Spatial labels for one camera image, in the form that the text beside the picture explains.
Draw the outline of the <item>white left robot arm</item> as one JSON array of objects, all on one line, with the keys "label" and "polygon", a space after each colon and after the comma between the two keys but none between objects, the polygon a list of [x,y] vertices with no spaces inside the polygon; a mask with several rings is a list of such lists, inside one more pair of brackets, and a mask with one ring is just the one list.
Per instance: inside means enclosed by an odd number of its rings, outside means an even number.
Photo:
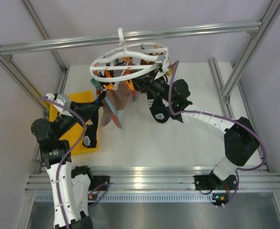
[{"label": "white left robot arm", "polygon": [[31,133],[39,145],[41,158],[50,179],[54,202],[55,229],[91,229],[93,222],[88,214],[88,190],[95,178],[88,166],[72,168],[71,151],[85,136],[86,122],[103,103],[89,103],[43,99],[59,112],[54,121],[35,120]]}]

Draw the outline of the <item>black patterned sock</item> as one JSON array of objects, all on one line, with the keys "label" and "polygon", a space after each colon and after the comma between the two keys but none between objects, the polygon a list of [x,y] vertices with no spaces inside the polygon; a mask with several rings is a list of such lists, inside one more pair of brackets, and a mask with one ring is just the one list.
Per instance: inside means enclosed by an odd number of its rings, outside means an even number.
[{"label": "black patterned sock", "polygon": [[153,95],[151,92],[147,92],[146,95],[149,110],[155,121],[161,124],[166,123],[170,116],[163,99]]},{"label": "black patterned sock", "polygon": [[[101,103],[102,107],[105,97],[106,92],[102,91],[95,101]],[[95,148],[97,146],[97,127],[99,118],[98,111],[92,116],[91,119],[88,119],[90,122],[86,126],[86,132],[83,139],[83,146],[87,148]]]}]

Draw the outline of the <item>white round clip hanger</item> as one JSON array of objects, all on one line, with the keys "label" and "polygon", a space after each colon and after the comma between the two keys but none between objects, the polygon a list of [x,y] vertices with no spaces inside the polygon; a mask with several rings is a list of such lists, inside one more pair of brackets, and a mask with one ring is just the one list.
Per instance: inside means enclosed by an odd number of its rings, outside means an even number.
[{"label": "white round clip hanger", "polygon": [[126,44],[118,29],[119,47],[96,58],[89,67],[92,78],[100,83],[129,81],[157,73],[156,62],[169,58],[168,47],[157,42]]}]

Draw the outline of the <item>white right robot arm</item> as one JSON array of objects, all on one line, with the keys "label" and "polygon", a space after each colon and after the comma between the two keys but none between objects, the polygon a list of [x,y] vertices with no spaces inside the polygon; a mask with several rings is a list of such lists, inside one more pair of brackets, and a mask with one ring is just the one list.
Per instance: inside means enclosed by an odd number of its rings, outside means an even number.
[{"label": "white right robot arm", "polygon": [[209,175],[195,176],[196,190],[234,190],[237,188],[237,175],[255,151],[259,140],[250,121],[241,117],[238,120],[208,113],[188,100],[190,91],[184,79],[167,82],[162,77],[154,79],[143,76],[132,80],[137,92],[146,94],[151,113],[158,122],[169,118],[183,124],[196,126],[224,142],[225,155]]}]

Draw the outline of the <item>yellow beige sock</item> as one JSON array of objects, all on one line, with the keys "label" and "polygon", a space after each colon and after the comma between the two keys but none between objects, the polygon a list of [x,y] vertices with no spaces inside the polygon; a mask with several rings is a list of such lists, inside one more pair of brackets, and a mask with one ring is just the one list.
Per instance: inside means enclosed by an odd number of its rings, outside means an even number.
[{"label": "yellow beige sock", "polygon": [[171,77],[174,70],[175,70],[175,63],[169,60],[169,67],[168,67],[168,71],[166,72],[166,76]]}]

